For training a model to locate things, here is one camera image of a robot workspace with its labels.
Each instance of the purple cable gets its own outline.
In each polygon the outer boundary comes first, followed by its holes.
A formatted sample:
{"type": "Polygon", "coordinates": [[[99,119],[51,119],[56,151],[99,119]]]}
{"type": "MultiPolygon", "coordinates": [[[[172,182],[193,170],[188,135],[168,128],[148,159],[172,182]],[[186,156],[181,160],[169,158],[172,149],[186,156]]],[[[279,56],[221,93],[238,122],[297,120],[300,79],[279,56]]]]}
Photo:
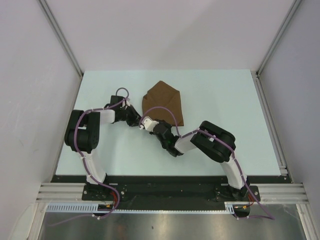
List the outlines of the purple cable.
{"type": "MultiPolygon", "coordinates": [[[[79,129],[79,126],[80,126],[80,123],[81,123],[82,119],[84,118],[84,116],[85,116],[86,114],[91,113],[91,112],[108,110],[108,109],[111,109],[111,108],[113,108],[113,107],[115,107],[115,106],[118,106],[118,105],[122,104],[124,101],[126,101],[126,100],[128,99],[128,97],[129,97],[129,91],[128,91],[126,88],[124,88],[124,87],[120,87],[120,88],[117,89],[117,91],[116,91],[116,93],[115,93],[116,95],[117,95],[117,93],[118,93],[119,90],[125,90],[126,93],[127,93],[127,96],[126,96],[124,99],[122,99],[120,102],[118,102],[118,103],[116,103],[116,104],[114,104],[114,105],[112,105],[112,106],[108,106],[108,107],[104,107],[104,108],[102,107],[102,108],[94,108],[94,109],[88,109],[88,110],[86,110],[86,111],[85,111],[84,113],[82,113],[82,115],[79,117],[78,122],[76,123],[76,126],[75,126],[75,131],[74,131],[74,136],[73,136],[74,148],[75,148],[75,150],[80,154],[80,156],[82,157],[82,162],[83,162],[83,166],[84,166],[84,169],[85,169],[86,173],[90,176],[90,178],[91,178],[94,182],[96,182],[97,184],[99,184],[99,185],[101,185],[101,186],[103,186],[103,187],[105,187],[105,188],[111,189],[111,190],[114,191],[114,192],[116,193],[116,195],[117,195],[117,202],[115,203],[114,208],[111,209],[111,210],[110,210],[108,213],[106,213],[105,215],[97,217],[97,219],[104,219],[104,218],[106,218],[107,216],[109,216],[114,210],[117,209],[117,207],[118,207],[118,205],[119,205],[119,202],[120,202],[120,194],[119,194],[119,192],[118,192],[114,187],[109,186],[109,185],[106,185],[106,184],[104,184],[104,183],[102,183],[102,182],[99,182],[97,179],[95,179],[95,178],[91,175],[91,173],[90,173],[90,171],[89,171],[89,169],[88,169],[87,163],[86,163],[85,155],[83,154],[82,151],[80,151],[80,149],[78,148],[78,145],[77,145],[78,129],[79,129]]],[[[89,217],[89,216],[92,216],[92,214],[82,214],[82,215],[74,216],[74,217],[71,217],[71,218],[69,218],[69,219],[66,219],[66,220],[63,220],[63,221],[54,223],[54,224],[49,224],[48,226],[54,227],[54,226],[57,226],[57,225],[60,225],[60,224],[63,224],[63,223],[67,223],[67,222],[72,221],[72,220],[77,219],[77,218],[89,217]]]]}
{"type": "Polygon", "coordinates": [[[142,115],[142,117],[141,117],[141,119],[140,119],[140,122],[139,122],[139,126],[141,125],[142,120],[146,117],[147,113],[149,113],[149,112],[152,111],[153,109],[164,109],[164,110],[168,111],[168,112],[171,114],[171,116],[172,116],[172,118],[173,118],[173,120],[174,120],[176,133],[178,134],[179,138],[181,138],[181,135],[180,135],[179,129],[178,129],[177,119],[175,118],[175,115],[172,113],[172,111],[170,111],[168,108],[166,108],[166,107],[164,107],[164,106],[154,106],[154,107],[151,107],[150,109],[148,109],[148,110],[142,115]]]}
{"type": "Polygon", "coordinates": [[[208,137],[210,138],[213,138],[214,140],[216,140],[218,143],[222,144],[223,146],[225,146],[226,148],[228,148],[230,151],[231,151],[231,154],[232,154],[232,158],[234,159],[235,161],[235,164],[237,166],[237,168],[239,169],[239,172],[240,172],[240,175],[241,175],[241,179],[242,181],[244,182],[244,185],[246,187],[246,189],[249,191],[249,193],[251,194],[251,196],[253,197],[253,199],[256,201],[256,203],[262,208],[262,210],[267,214],[267,216],[263,216],[263,215],[253,215],[253,216],[248,216],[248,217],[238,217],[236,214],[234,214],[234,216],[237,218],[237,219],[256,219],[256,218],[264,218],[264,219],[271,219],[271,220],[276,220],[276,218],[259,202],[259,200],[256,198],[256,196],[254,195],[254,193],[251,191],[250,187],[248,186],[248,184],[246,183],[246,180],[244,178],[244,173],[240,167],[240,164],[238,162],[238,160],[236,159],[236,155],[235,155],[235,151],[228,145],[226,144],[224,141],[220,140],[219,138],[217,138],[216,136],[213,136],[212,134],[206,132],[206,131],[203,131],[201,129],[196,129],[194,131],[191,131],[185,135],[182,136],[182,138],[185,138],[191,134],[194,134],[194,133],[202,133],[202,134],[205,134],[207,135],[208,137]]]}

